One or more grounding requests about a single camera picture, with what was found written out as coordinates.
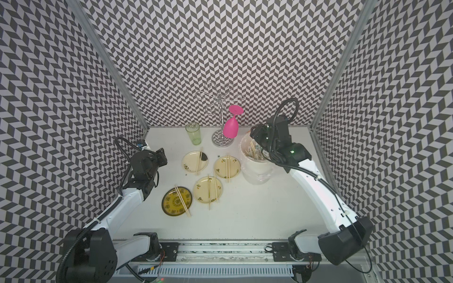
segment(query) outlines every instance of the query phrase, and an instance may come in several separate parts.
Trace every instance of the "drinking glass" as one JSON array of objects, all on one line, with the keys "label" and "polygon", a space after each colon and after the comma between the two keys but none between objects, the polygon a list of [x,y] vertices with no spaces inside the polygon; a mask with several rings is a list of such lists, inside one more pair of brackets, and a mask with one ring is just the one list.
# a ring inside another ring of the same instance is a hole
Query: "drinking glass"
[{"label": "drinking glass", "polygon": [[186,131],[189,135],[190,141],[193,145],[199,145],[201,143],[200,124],[197,122],[191,122],[186,125]]}]

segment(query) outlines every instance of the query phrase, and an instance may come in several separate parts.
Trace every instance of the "black and white chevron wallpaper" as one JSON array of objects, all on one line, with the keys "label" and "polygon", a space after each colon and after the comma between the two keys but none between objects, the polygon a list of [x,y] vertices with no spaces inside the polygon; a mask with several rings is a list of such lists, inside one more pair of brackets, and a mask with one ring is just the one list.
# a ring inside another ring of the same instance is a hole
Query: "black and white chevron wallpaper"
[{"label": "black and white chevron wallpaper", "polygon": [[0,282],[49,282],[143,130],[62,0],[0,2],[0,38]]},{"label": "black and white chevron wallpaper", "polygon": [[386,282],[453,282],[453,3],[382,0],[317,134]]},{"label": "black and white chevron wallpaper", "polygon": [[81,0],[112,61],[152,126],[219,125],[196,92],[233,84],[241,125],[298,97],[311,123],[363,0]]}]

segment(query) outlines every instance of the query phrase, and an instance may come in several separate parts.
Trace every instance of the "yellow plate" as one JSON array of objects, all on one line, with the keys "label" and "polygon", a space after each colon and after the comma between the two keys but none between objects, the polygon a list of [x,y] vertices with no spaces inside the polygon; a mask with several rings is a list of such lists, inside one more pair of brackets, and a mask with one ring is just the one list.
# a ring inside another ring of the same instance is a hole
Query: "yellow plate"
[{"label": "yellow plate", "polygon": [[[216,191],[214,191],[215,181],[214,176],[210,176],[210,184],[207,180],[207,177],[203,177],[197,181],[195,186],[193,187],[193,196],[194,198],[201,202],[201,203],[209,203],[216,201]],[[220,198],[222,194],[222,184],[220,183],[219,179],[216,178],[217,181],[217,196]]]},{"label": "yellow plate", "polygon": [[[184,170],[190,173],[195,173],[197,171],[197,160],[200,158],[200,151],[192,151],[186,154],[183,158],[183,161],[181,162],[181,165],[183,166]],[[198,171],[202,171],[206,165],[207,161],[202,161],[200,159],[200,164],[198,165]]]},{"label": "yellow plate", "polygon": [[[239,160],[237,160],[236,157],[230,156],[230,178],[233,178],[239,174],[241,171],[241,164],[239,163]],[[217,176],[220,178],[227,178],[227,157],[220,157],[217,159],[217,161],[214,163],[214,172],[216,173]]]},{"label": "yellow plate", "polygon": [[[186,203],[187,209],[189,209],[192,204],[192,193],[184,187],[178,187],[178,189]],[[162,210],[170,216],[178,216],[186,212],[174,188],[169,190],[162,199]]]}]

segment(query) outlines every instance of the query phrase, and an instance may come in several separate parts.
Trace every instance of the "pink wine glass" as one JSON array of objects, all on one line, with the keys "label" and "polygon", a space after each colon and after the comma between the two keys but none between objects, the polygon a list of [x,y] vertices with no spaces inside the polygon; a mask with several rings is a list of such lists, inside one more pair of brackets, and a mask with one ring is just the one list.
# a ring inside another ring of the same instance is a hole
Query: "pink wine glass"
[{"label": "pink wine glass", "polygon": [[236,120],[236,115],[244,113],[244,109],[239,105],[231,105],[228,110],[234,115],[223,126],[223,135],[229,139],[234,139],[239,130],[239,123]]}]

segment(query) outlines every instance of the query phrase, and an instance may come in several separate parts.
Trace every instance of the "white container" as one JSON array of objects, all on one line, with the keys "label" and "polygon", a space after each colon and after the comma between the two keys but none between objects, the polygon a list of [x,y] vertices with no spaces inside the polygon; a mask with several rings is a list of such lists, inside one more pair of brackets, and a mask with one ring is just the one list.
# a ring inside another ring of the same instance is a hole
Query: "white container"
[{"label": "white container", "polygon": [[257,160],[246,156],[251,141],[250,131],[248,131],[239,144],[241,149],[241,171],[247,182],[253,185],[261,185],[270,179],[275,166],[267,160]]}]

